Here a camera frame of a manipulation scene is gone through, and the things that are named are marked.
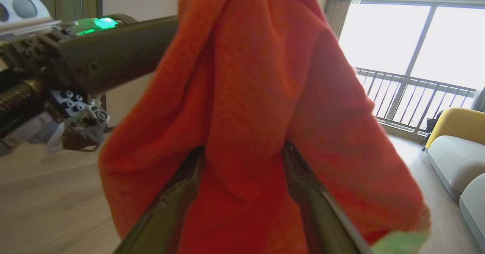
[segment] gray cushion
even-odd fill
[[[485,173],[479,175],[463,191],[460,209],[475,237],[480,249],[485,254]]]
[[[439,136],[429,147],[428,154],[433,168],[456,202],[465,187],[485,173],[485,145]]]

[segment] red cloth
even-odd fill
[[[180,0],[179,17],[150,87],[100,156],[121,237],[205,145],[180,253],[307,253],[281,164],[285,138],[369,242],[427,223],[315,0]]]

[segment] curtain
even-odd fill
[[[329,26],[337,38],[340,38],[347,12],[352,4],[359,4],[360,0],[327,0],[325,4],[325,15]]]

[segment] wooden floor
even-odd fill
[[[431,209],[432,236],[421,254],[480,254],[458,204],[419,144],[391,137]],[[26,145],[0,158],[0,253],[113,252],[119,243],[97,171],[97,154],[45,156]]]

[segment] balcony railing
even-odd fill
[[[426,131],[426,121],[450,107],[470,108],[475,89],[381,71],[355,68],[372,100],[374,116],[414,133]]]

